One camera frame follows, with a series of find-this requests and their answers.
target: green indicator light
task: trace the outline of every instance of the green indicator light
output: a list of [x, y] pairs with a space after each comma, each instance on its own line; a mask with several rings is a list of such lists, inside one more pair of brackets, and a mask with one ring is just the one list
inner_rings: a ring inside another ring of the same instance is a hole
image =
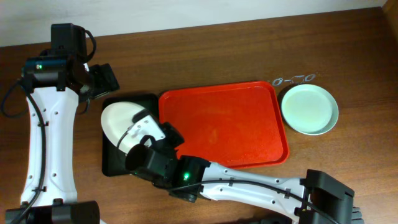
[[184, 173], [184, 180], [188, 180], [188, 178], [189, 178], [189, 173], [188, 172]]

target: brown wooden surface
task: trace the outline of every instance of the brown wooden surface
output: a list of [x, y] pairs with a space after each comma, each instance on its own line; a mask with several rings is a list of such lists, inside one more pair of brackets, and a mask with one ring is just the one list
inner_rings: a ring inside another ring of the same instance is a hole
[[[324, 170], [356, 192], [366, 223], [398, 222], [398, 47], [381, 8], [284, 17], [216, 26], [98, 37], [95, 63], [110, 63], [121, 85], [112, 96], [315, 74], [310, 83], [336, 99], [340, 117], [321, 136], [285, 126], [290, 157], [279, 166], [248, 169], [278, 177]], [[49, 44], [0, 49], [0, 95], [27, 57]], [[288, 83], [276, 87], [277, 93]], [[267, 211], [236, 202], [169, 197], [149, 182], [101, 173], [101, 105], [77, 116], [73, 173], [79, 201], [96, 200], [108, 223], [222, 223]], [[10, 112], [27, 106], [20, 91]], [[19, 206], [29, 118], [0, 117], [0, 223]]]
[[388, 0], [383, 6], [383, 10], [386, 13], [391, 28], [398, 39], [398, 1]]

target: red plastic tray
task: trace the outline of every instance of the red plastic tray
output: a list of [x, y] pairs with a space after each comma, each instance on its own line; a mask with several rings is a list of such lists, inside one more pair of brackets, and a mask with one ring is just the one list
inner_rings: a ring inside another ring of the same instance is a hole
[[185, 143], [181, 155], [242, 169], [283, 163], [289, 156], [274, 88], [262, 81], [171, 90], [159, 100], [160, 122]]

